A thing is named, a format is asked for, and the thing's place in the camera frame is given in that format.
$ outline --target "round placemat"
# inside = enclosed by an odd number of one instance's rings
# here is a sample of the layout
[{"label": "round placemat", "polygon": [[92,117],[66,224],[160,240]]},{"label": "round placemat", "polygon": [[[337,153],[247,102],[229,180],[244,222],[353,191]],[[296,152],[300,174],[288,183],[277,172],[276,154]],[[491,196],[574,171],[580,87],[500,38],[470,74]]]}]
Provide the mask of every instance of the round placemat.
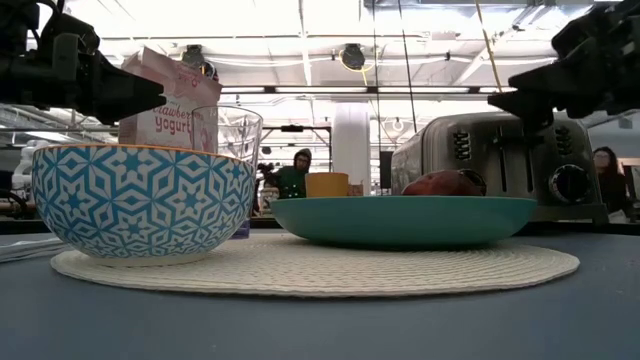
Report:
[{"label": "round placemat", "polygon": [[534,246],[383,252],[313,245],[293,235],[229,240],[190,264],[110,267],[67,251],[51,266],[74,278],[128,288],[222,294],[366,297],[443,294],[536,285],[580,261]]}]

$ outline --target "ceiling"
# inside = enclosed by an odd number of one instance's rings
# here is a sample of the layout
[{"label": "ceiling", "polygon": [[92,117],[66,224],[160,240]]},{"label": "ceiling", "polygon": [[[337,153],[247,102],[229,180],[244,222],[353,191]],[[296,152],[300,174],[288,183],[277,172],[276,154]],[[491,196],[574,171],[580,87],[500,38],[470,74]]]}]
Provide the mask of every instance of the ceiling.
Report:
[{"label": "ceiling", "polygon": [[[143,46],[179,59],[187,45],[203,46],[220,82],[237,86],[488,86],[495,87],[484,30],[493,51],[497,77],[506,85],[514,74],[554,60],[553,35],[594,3],[566,1],[482,1],[481,17],[473,1],[426,0],[68,0],[66,11],[92,24],[100,50],[115,65]],[[41,23],[50,10],[42,8]],[[365,73],[346,69],[340,51],[360,44]],[[261,114],[265,126],[329,125],[340,97],[223,94],[220,103]],[[393,147],[438,116],[494,111],[483,96],[370,100],[372,144]],[[94,128],[99,122],[54,109],[43,116],[60,126]],[[381,132],[378,132],[378,119]],[[52,126],[42,122],[42,126]],[[108,133],[92,140],[115,141]],[[264,143],[275,151],[265,160],[290,159],[300,144],[328,159],[321,134],[272,132]],[[377,150],[372,154],[377,158]]]}]

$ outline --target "table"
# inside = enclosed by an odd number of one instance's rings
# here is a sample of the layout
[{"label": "table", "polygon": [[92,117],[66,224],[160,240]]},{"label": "table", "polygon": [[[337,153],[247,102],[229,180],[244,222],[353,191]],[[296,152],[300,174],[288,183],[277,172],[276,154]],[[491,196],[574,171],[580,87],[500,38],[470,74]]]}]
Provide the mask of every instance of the table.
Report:
[{"label": "table", "polygon": [[121,289],[61,276],[44,258],[7,263],[0,265],[1,357],[640,359],[640,238],[514,241],[582,264],[566,278],[505,292],[299,300]]}]

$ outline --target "toaster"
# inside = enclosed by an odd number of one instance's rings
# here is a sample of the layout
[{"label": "toaster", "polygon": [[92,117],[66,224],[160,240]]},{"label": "toaster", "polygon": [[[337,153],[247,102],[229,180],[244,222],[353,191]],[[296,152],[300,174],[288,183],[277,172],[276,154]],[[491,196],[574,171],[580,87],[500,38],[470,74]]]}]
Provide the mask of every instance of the toaster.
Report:
[{"label": "toaster", "polygon": [[433,120],[391,159],[393,194],[423,174],[470,170],[486,196],[538,202],[531,221],[608,221],[587,129],[556,113],[550,127],[525,136],[522,120],[505,113],[446,116]]}]

